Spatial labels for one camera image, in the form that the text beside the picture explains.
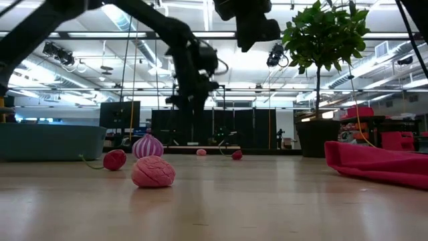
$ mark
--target plant pot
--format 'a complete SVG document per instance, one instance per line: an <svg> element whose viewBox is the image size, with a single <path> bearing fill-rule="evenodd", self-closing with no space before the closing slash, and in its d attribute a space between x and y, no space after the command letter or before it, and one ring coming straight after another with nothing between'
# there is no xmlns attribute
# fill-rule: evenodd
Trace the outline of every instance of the plant pot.
<svg viewBox="0 0 428 241"><path fill-rule="evenodd" d="M313 120L296 123L302 155L304 157L324 158L324 143L337 141L340 123L335 120Z"/></svg>

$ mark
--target pink toy stem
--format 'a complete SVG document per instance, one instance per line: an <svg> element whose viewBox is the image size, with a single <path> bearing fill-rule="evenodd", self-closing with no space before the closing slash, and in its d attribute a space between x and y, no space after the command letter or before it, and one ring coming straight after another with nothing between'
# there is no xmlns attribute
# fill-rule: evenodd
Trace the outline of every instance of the pink toy stem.
<svg viewBox="0 0 428 241"><path fill-rule="evenodd" d="M87 160L85 160L85 158L83 157L83 155L79 155L79 157L80 157L80 159L81 159L82 161L84 161L84 162L85 162L85 164L86 164L88 167L90 167L90 168L92 168L92 169L94 169L94 170L101 170L101 169L103 169L103 168L104 168L104 167L93 167L93 166L89 165L88 161L87 161Z"/></svg>

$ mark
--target tree trunk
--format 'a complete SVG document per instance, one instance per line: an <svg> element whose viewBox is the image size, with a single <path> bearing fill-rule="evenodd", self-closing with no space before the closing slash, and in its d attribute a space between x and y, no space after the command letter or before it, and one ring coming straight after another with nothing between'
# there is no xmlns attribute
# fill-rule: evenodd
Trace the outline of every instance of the tree trunk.
<svg viewBox="0 0 428 241"><path fill-rule="evenodd" d="M315 102L315 119L320 118L320 84L321 84L321 67L316 69L316 102Z"/></svg>

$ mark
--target light wood floor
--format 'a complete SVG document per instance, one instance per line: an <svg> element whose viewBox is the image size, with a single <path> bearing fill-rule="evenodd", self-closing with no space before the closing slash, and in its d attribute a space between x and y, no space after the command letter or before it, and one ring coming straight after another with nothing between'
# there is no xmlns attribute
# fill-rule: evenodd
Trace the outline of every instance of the light wood floor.
<svg viewBox="0 0 428 241"><path fill-rule="evenodd" d="M137 189L83 163L0 163L0 240L427 240L428 193L341 177L323 160L166 155L174 185Z"/></svg>

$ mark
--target potted tree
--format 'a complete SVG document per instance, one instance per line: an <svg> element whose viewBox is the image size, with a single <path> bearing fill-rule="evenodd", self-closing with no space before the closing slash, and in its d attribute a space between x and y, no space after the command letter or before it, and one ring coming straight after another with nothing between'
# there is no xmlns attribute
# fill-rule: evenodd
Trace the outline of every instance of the potted tree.
<svg viewBox="0 0 428 241"><path fill-rule="evenodd" d="M317 1L299 11L287 22L282 40L290 52L290 67L299 65L299 74L316 67L315 120L296 124L305 157L324 157L324 143L337 141L340 128L337 121L320 119L321 69L330 71L334 66L342 71L340 62L351 66L351 56L362 58L360 52L366 48L362 37L370 32L365 21L368 10L357 10L352 0L346 6L333 6L331 0L327 3L330 7Z"/></svg>

